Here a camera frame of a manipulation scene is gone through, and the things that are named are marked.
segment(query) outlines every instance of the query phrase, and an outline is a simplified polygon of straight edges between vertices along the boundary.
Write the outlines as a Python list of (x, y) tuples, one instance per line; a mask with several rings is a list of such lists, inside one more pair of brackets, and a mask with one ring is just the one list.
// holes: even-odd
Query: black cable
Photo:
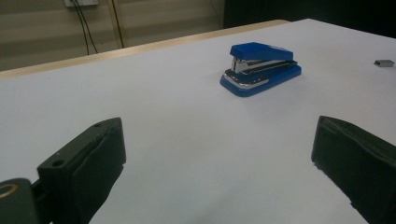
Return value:
[(215, 6), (213, 6), (213, 1), (212, 0), (210, 0), (210, 6), (212, 6), (213, 11), (215, 12), (216, 16), (218, 17), (219, 28), (221, 29), (220, 16), (219, 16), (219, 13), (216, 11)]
[(92, 36), (91, 36), (91, 31), (90, 31), (90, 27), (88, 27), (88, 23), (87, 23), (87, 21), (85, 20), (84, 13), (82, 13), (82, 10), (81, 10), (81, 7), (79, 6), (78, 1), (77, 1), (77, 0), (75, 0), (75, 1), (76, 1), (76, 3), (77, 3), (78, 10), (79, 10), (79, 12), (81, 13), (82, 19), (84, 20), (85, 25), (87, 26), (88, 35), (90, 36), (90, 40), (91, 40), (91, 43), (92, 43), (92, 45), (93, 45), (93, 48), (95, 49), (95, 52), (98, 53), (98, 50), (96, 49), (96, 46), (95, 46), (95, 44), (93, 43)]
[(117, 23), (117, 27), (118, 27), (117, 30), (119, 31), (121, 47), (124, 49), (125, 45), (123, 43), (123, 38), (122, 38), (122, 34), (121, 34), (121, 29), (120, 29), (121, 26), (120, 26), (120, 22), (119, 22), (119, 15), (117, 14), (116, 5), (115, 5), (114, 1), (111, 1), (111, 3), (113, 4), (113, 11), (114, 11), (114, 14), (116, 15), (115, 18), (116, 18), (116, 23)]
[(75, 0), (70, 0), (70, 1), (71, 1), (71, 2), (73, 3), (73, 5), (75, 6), (76, 12), (77, 12), (78, 17), (79, 17), (79, 21), (81, 22), (82, 32), (84, 33), (85, 46), (87, 47), (87, 54), (90, 55), (90, 49), (89, 49), (89, 47), (88, 47), (87, 36), (85, 35), (85, 27), (84, 27), (84, 24), (82, 23), (82, 18), (81, 18), (81, 16), (79, 15), (79, 11), (78, 11), (78, 8), (77, 8), (77, 5), (76, 5)]

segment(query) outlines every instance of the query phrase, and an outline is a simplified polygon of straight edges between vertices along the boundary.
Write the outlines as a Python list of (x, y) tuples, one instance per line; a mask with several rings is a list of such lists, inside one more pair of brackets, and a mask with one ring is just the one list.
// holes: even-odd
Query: small object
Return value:
[(395, 63), (391, 60), (376, 60), (374, 64), (378, 67), (393, 67)]
[(0, 183), (0, 220), (13, 224), (87, 224), (126, 162), (121, 119), (92, 125), (38, 166), (39, 179)]
[(311, 159), (369, 223), (396, 223), (395, 146), (346, 121), (320, 117)]
[(233, 63), (220, 84), (233, 94), (248, 97), (301, 74), (301, 67), (286, 49), (260, 43), (234, 45)]

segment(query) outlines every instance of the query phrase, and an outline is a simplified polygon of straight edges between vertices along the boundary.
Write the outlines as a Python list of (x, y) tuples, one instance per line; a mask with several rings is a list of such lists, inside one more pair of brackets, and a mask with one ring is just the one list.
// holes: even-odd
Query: white table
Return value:
[[(232, 45), (294, 52), (303, 73), (249, 98), (219, 84)], [(0, 180), (26, 177), (121, 117), (127, 163), (92, 223), (365, 223), (310, 160), (318, 116), (396, 145), (396, 40), (304, 20), (0, 81)]]

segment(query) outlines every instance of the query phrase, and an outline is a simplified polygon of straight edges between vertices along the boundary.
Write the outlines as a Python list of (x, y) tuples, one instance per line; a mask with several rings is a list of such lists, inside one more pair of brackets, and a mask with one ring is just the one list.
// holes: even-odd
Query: stapler base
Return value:
[(266, 91), (293, 77), (299, 76), (301, 70), (301, 67), (297, 64), (289, 65), (287, 68), (283, 69), (266, 70), (260, 76), (261, 81), (256, 83), (252, 83), (251, 80), (249, 82), (238, 80), (238, 78), (241, 79), (241, 76), (246, 75), (231, 77), (227, 75), (229, 72), (227, 70), (221, 77), (220, 84), (236, 96), (249, 97), (261, 91)]

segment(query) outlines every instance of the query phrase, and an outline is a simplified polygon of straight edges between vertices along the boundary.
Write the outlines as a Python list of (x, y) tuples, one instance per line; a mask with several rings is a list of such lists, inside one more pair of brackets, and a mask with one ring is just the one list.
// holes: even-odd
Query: stapler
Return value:
[(233, 94), (248, 97), (301, 74), (293, 52), (260, 43), (234, 45), (233, 63), (220, 84)]

